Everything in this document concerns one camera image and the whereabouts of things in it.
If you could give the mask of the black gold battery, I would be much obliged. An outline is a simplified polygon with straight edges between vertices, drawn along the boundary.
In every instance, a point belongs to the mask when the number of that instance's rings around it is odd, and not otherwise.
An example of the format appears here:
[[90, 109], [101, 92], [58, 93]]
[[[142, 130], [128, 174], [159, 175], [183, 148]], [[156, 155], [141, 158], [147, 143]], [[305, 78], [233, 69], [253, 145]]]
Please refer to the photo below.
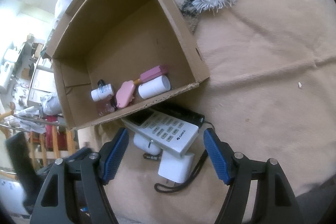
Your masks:
[[146, 160], [153, 160], [153, 161], [160, 161], [161, 160], [161, 155], [151, 155], [149, 153], [144, 153], [142, 156]]

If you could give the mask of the white charger block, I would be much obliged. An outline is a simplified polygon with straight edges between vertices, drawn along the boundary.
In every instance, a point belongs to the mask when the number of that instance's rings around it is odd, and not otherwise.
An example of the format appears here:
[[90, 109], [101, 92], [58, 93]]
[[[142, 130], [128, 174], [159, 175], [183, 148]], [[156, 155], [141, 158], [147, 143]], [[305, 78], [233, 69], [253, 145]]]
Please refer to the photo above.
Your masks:
[[163, 151], [158, 175], [178, 184], [186, 182], [189, 178], [194, 156], [194, 153], [187, 152], [181, 158], [177, 158]]

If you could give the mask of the white remote control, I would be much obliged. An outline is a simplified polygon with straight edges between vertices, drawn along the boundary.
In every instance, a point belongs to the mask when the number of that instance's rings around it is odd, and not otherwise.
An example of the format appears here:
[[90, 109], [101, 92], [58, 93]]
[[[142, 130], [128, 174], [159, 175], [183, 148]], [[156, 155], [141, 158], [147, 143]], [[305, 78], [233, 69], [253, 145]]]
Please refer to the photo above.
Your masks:
[[121, 119], [127, 128], [175, 157], [183, 157], [198, 136], [198, 126], [152, 109]]

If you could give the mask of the wooden chair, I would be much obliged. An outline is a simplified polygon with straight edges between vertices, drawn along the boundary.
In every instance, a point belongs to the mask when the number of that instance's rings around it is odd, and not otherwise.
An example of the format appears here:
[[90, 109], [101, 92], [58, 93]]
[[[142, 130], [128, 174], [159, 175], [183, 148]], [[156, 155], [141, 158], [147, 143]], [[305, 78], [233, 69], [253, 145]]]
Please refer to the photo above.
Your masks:
[[46, 115], [38, 105], [17, 111], [15, 103], [10, 102], [8, 108], [1, 109], [1, 132], [7, 140], [23, 133], [34, 170], [78, 150], [76, 132], [66, 127], [63, 116]]

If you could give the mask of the white earbuds case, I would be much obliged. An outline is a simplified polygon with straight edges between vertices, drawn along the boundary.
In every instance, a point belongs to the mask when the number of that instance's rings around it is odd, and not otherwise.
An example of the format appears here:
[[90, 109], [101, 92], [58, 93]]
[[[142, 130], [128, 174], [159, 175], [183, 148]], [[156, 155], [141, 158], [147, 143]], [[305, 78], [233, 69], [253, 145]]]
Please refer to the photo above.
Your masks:
[[150, 155], [157, 156], [161, 153], [161, 149], [157, 145], [138, 133], [134, 134], [133, 143], [137, 148]]

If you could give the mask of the small white bottle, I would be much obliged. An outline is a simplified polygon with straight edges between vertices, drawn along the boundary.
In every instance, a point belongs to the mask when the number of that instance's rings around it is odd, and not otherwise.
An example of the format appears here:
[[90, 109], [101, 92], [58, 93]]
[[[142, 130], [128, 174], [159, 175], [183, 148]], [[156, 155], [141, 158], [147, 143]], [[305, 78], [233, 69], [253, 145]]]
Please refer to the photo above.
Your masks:
[[114, 96], [114, 90], [111, 84], [100, 86], [91, 91], [91, 98], [94, 102], [104, 100], [108, 96]]

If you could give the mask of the pink hair clip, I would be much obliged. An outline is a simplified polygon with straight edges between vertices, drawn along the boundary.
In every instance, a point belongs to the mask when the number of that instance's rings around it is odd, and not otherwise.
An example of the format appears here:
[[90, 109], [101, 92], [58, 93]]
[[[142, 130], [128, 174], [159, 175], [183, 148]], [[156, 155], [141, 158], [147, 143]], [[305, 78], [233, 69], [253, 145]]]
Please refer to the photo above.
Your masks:
[[116, 93], [116, 103], [119, 109], [125, 108], [133, 100], [135, 84], [133, 80], [125, 81]]

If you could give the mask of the white pill bottle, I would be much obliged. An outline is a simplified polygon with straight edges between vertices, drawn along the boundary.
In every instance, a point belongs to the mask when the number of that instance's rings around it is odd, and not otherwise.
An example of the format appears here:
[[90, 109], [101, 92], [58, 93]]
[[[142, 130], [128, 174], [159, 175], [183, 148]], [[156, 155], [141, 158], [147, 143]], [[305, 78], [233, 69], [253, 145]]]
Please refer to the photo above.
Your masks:
[[169, 79], [165, 75], [162, 75], [144, 84], [141, 84], [138, 87], [138, 94], [142, 99], [146, 100], [168, 92], [170, 89], [171, 85]]

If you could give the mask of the pink eraser block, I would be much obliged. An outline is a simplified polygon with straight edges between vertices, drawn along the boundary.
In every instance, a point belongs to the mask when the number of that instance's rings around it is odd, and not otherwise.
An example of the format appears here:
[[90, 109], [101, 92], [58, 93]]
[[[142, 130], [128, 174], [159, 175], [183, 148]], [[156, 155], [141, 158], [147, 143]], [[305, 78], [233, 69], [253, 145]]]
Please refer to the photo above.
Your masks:
[[167, 72], [168, 69], [166, 65], [158, 65], [140, 74], [139, 78], [134, 80], [133, 83], [135, 85], [143, 84], [159, 76], [165, 75]]

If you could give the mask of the cardboard box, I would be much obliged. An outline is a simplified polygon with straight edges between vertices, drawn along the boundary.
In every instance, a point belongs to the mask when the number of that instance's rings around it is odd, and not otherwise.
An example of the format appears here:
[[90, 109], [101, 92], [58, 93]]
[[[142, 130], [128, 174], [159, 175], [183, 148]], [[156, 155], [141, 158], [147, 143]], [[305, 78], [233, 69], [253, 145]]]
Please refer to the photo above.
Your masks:
[[[199, 86], [210, 71], [174, 0], [73, 0], [47, 46], [66, 125], [112, 121]], [[91, 98], [99, 80], [123, 82], [166, 65], [171, 89], [100, 116]]]

